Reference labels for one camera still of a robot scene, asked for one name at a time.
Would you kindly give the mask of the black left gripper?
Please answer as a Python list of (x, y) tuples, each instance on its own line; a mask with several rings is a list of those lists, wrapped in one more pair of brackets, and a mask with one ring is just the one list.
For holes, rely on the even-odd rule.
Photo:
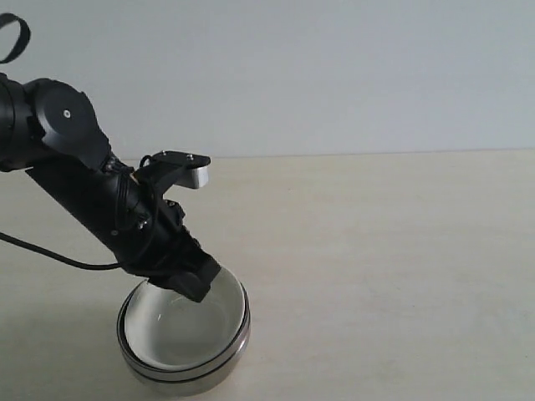
[(181, 205), (164, 194), (138, 182), (135, 172), (128, 176), (128, 192), (121, 199), (138, 204), (128, 206), (126, 247), (115, 253), (117, 263), (129, 274), (200, 303), (221, 265), (186, 228)]

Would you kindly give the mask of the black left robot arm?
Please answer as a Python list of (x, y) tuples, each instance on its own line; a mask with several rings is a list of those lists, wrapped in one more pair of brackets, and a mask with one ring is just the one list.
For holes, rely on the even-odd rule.
[(221, 268), (165, 193), (204, 186), (210, 162), (167, 150), (133, 168), (113, 153), (86, 94), (52, 79), (1, 79), (2, 171), (24, 170), (114, 254), (115, 267), (193, 302)]

